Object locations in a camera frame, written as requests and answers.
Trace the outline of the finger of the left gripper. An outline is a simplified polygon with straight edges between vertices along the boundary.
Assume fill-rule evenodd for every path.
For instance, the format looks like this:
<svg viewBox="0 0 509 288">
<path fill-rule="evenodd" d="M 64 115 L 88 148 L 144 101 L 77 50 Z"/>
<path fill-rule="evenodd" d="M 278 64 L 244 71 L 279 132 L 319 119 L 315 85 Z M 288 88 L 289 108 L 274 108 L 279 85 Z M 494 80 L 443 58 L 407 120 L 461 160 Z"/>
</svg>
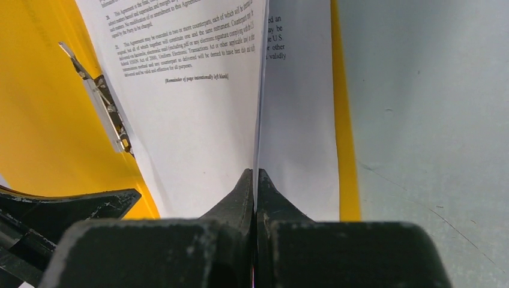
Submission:
<svg viewBox="0 0 509 288">
<path fill-rule="evenodd" d="M 132 188 L 43 197 L 1 187 L 1 287 L 38 286 L 69 227 L 90 219 L 121 219 L 140 198 Z"/>
</svg>

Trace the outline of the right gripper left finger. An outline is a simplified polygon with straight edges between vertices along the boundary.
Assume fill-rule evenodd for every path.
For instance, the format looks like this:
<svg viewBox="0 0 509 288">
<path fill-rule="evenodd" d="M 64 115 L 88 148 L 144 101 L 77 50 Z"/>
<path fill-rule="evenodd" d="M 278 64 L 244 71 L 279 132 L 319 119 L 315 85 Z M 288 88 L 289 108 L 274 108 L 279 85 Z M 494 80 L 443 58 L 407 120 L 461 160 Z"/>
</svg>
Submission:
<svg viewBox="0 0 509 288">
<path fill-rule="evenodd" d="M 41 287 L 250 287 L 253 172 L 195 219 L 86 220 L 62 237 Z"/>
</svg>

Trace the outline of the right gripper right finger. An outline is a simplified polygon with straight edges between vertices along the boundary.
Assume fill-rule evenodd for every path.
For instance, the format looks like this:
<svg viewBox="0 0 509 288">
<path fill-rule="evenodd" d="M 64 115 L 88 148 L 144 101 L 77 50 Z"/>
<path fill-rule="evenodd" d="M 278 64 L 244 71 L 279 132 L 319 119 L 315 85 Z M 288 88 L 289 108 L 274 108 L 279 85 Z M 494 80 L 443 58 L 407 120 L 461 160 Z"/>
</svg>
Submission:
<svg viewBox="0 0 509 288">
<path fill-rule="evenodd" d="M 259 171 L 258 287 L 451 287 L 431 237 L 409 222 L 318 222 Z"/>
</svg>

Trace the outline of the orange plastic folder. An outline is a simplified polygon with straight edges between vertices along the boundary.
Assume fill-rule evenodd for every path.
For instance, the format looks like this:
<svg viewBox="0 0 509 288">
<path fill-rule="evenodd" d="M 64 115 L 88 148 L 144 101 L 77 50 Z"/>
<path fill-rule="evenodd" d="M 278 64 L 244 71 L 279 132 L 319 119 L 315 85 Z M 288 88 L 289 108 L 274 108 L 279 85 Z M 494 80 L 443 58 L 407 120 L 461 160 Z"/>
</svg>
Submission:
<svg viewBox="0 0 509 288">
<path fill-rule="evenodd" d="M 256 179 L 259 171 L 264 170 L 259 167 L 259 152 L 271 1 L 266 2 L 251 168 Z M 339 3 L 329 2 L 340 188 L 338 220 L 358 221 L 360 200 L 347 106 Z M 60 41 L 74 52 L 92 77 L 104 76 L 77 1 L 1 2 L 1 181 L 17 191 L 46 197 L 134 188 L 142 197 L 127 217 L 162 218 L 134 153 L 113 149 L 82 79 L 58 45 Z"/>
</svg>

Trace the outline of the printed paper sheet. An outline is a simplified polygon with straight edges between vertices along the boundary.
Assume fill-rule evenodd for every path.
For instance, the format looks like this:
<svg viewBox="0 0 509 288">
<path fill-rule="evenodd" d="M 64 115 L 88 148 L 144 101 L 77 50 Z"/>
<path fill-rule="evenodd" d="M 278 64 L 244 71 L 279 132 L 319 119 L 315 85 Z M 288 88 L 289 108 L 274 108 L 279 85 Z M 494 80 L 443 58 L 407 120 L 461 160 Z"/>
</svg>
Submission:
<svg viewBox="0 0 509 288">
<path fill-rule="evenodd" d="M 329 1 L 269 3 L 259 167 L 316 221 L 339 219 Z"/>
<path fill-rule="evenodd" d="M 254 166 L 266 1 L 77 1 L 162 218 Z"/>
</svg>

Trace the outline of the metal folder clip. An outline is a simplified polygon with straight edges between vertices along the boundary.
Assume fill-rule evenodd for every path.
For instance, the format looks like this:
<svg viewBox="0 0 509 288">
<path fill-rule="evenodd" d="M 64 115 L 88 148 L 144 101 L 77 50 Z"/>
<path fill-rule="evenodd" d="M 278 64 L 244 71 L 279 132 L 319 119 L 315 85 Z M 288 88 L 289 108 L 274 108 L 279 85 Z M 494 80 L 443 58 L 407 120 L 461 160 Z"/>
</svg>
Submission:
<svg viewBox="0 0 509 288">
<path fill-rule="evenodd" d="M 58 45 L 70 58 L 76 73 L 82 79 L 85 90 L 113 149 L 116 152 L 126 152 L 132 155 L 132 145 L 125 129 L 124 121 L 113 100 L 104 76 L 92 77 L 79 62 L 74 52 L 64 42 L 60 41 Z"/>
</svg>

